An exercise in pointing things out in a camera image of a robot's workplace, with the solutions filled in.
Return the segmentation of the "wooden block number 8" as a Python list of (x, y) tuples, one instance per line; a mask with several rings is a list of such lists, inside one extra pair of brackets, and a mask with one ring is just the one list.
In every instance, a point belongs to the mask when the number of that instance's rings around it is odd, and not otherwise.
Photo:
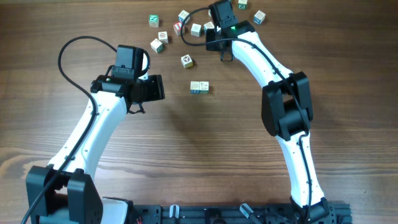
[(191, 81), (190, 82), (190, 93), (200, 94), (200, 82)]

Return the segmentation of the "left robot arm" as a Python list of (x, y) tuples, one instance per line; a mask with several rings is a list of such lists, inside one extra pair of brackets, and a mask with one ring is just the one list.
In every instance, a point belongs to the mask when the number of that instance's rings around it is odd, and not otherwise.
[(23, 222), (138, 223), (130, 200), (100, 197), (94, 184), (104, 149), (132, 105), (164, 99), (160, 75), (148, 75), (150, 57), (140, 48), (119, 45), (116, 63), (93, 80), (83, 116), (46, 167), (26, 177), (29, 209)]

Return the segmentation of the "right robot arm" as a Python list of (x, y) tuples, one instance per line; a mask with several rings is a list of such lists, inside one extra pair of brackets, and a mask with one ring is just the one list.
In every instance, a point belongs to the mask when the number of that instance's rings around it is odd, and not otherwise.
[(288, 168), (296, 219), (314, 223), (328, 216), (310, 150), (313, 119), (309, 80), (294, 73), (265, 48), (248, 21), (238, 21), (229, 1), (209, 6), (215, 29), (206, 38), (207, 50), (224, 52), (242, 62), (262, 88), (262, 122), (276, 138)]

